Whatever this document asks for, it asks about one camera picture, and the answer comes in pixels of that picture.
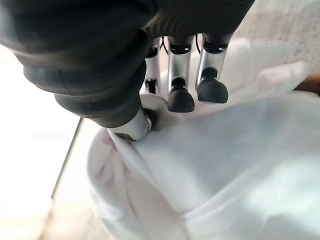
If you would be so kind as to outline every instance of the crumpled white sheet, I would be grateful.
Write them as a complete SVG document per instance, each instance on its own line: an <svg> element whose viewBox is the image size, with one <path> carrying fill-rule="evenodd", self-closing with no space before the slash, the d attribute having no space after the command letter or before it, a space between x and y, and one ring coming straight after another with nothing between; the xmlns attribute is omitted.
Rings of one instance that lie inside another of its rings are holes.
<svg viewBox="0 0 320 240"><path fill-rule="evenodd" d="M147 95L155 131L128 142L101 129L87 172L117 240L320 240L320 99L291 92L309 70L281 65L290 51L235 39L221 75L228 104L178 115Z"/></svg>

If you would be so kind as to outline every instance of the silver metal finger segment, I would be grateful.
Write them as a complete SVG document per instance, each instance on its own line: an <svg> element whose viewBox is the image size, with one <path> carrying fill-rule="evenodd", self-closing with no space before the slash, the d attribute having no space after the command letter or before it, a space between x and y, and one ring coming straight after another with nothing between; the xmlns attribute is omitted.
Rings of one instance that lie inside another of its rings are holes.
<svg viewBox="0 0 320 240"><path fill-rule="evenodd" d="M168 37L168 110L171 112L189 113L195 109L188 92L193 37Z"/></svg>
<svg viewBox="0 0 320 240"><path fill-rule="evenodd" d="M231 35L218 37L203 34L202 50L196 79L196 92L200 102L223 104L228 101L226 86L220 82Z"/></svg>

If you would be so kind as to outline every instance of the white fabric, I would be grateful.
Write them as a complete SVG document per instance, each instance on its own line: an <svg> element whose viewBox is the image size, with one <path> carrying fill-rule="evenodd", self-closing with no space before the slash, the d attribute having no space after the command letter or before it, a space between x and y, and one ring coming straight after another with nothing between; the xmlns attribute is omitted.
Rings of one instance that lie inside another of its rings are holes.
<svg viewBox="0 0 320 240"><path fill-rule="evenodd" d="M160 115L155 131L137 142L97 134L88 176L116 239L320 239L320 100L291 92L309 71L281 65L288 53L236 39L221 76L228 104L173 115L144 96Z"/></svg>

